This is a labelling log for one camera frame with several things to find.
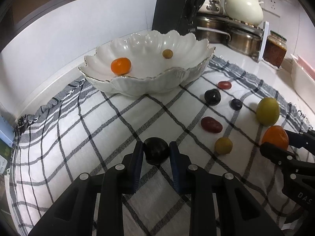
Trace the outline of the orange kumquat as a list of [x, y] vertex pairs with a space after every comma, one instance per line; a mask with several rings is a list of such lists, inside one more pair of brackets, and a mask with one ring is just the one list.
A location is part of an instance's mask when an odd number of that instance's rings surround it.
[[110, 65], [116, 75], [125, 75], [131, 70], [131, 61], [128, 58], [117, 58]]
[[283, 127], [279, 125], [269, 127], [262, 137], [261, 143], [268, 142], [282, 150], [287, 150], [289, 137]]

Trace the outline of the red cherry tomato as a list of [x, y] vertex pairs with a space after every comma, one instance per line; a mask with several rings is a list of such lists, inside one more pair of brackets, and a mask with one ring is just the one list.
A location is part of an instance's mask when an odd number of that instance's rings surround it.
[[220, 81], [220, 82], [218, 82], [217, 86], [218, 86], [218, 88], [224, 89], [224, 90], [232, 88], [232, 84], [229, 81]]

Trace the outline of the dark plum fruit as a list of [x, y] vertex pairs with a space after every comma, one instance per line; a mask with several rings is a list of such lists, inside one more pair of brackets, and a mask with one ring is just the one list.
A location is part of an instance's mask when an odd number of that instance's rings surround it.
[[159, 137], [149, 137], [143, 144], [146, 161], [156, 166], [164, 163], [170, 155], [168, 143]]

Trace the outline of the white plastic tub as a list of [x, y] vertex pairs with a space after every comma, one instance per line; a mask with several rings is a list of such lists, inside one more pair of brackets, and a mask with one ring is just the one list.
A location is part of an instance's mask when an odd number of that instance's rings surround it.
[[305, 100], [312, 98], [314, 93], [314, 79], [310, 74], [298, 63], [298, 57], [291, 54], [293, 67], [291, 78], [296, 93]]

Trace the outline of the pink colander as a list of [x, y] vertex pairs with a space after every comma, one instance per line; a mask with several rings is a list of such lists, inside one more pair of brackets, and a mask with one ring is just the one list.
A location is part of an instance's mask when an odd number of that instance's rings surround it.
[[314, 68], [301, 56], [298, 56], [297, 60], [298, 64], [303, 68], [303, 70], [313, 79], [315, 80], [315, 70]]

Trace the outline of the small dark grape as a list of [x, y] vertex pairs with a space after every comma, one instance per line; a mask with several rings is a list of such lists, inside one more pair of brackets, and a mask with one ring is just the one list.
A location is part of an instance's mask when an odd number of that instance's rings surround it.
[[230, 102], [230, 106], [233, 110], [239, 111], [242, 108], [243, 104], [242, 101], [239, 99], [232, 99]]

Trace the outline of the black white checked cloth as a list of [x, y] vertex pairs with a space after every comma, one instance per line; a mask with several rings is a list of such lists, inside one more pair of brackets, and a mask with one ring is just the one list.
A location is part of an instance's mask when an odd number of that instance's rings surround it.
[[162, 94], [80, 78], [16, 126], [7, 199], [20, 235], [314, 235], [312, 127], [264, 80], [213, 57]]

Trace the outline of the red oval grape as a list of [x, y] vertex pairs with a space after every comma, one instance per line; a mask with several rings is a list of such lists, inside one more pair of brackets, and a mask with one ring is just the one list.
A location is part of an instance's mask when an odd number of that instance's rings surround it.
[[201, 119], [201, 127], [205, 131], [214, 134], [218, 134], [223, 130], [222, 124], [212, 117], [203, 117]]

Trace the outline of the glass jar of sauce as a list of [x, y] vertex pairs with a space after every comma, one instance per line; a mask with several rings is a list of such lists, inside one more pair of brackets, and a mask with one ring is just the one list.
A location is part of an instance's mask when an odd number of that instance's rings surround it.
[[267, 37], [263, 59], [279, 68], [287, 53], [287, 39], [274, 31]]

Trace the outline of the dark purple plum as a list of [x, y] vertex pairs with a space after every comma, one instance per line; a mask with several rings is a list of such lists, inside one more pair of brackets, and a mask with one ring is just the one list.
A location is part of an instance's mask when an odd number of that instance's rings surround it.
[[205, 92], [204, 98], [207, 104], [214, 106], [220, 103], [221, 94], [218, 89], [210, 89]]

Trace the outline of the steel pot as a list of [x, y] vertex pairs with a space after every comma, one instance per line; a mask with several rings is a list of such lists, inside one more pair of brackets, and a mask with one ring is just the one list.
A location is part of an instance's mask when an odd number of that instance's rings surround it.
[[231, 40], [231, 35], [225, 29], [225, 23], [207, 17], [196, 17], [197, 40], [207, 39], [212, 44], [225, 44]]
[[252, 58], [258, 57], [262, 42], [259, 36], [235, 28], [229, 28], [227, 33], [231, 36], [226, 41], [230, 49]]

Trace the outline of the steel pot upper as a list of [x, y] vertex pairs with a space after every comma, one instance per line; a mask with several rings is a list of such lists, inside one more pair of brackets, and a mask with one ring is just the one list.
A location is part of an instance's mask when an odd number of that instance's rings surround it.
[[207, 17], [196, 17], [197, 40], [207, 39], [212, 44], [225, 44], [231, 40], [231, 35], [225, 29], [225, 23]]

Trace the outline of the cream ceramic pot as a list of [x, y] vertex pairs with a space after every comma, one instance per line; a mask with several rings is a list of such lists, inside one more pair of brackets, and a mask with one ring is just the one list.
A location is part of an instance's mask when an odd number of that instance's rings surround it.
[[223, 1], [226, 15], [232, 19], [258, 26], [263, 21], [263, 10], [260, 0], [214, 0]]

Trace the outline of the orange kumquat in bowl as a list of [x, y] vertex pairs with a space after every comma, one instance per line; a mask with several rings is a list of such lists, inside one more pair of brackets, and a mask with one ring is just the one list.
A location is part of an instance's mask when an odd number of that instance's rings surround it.
[[116, 75], [125, 75], [131, 70], [131, 61], [128, 58], [117, 58], [110, 65]]

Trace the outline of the black knife block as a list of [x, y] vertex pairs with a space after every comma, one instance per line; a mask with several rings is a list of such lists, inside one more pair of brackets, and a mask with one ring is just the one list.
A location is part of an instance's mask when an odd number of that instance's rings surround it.
[[171, 30], [184, 36], [195, 33], [196, 15], [205, 0], [157, 0], [152, 30], [166, 34]]

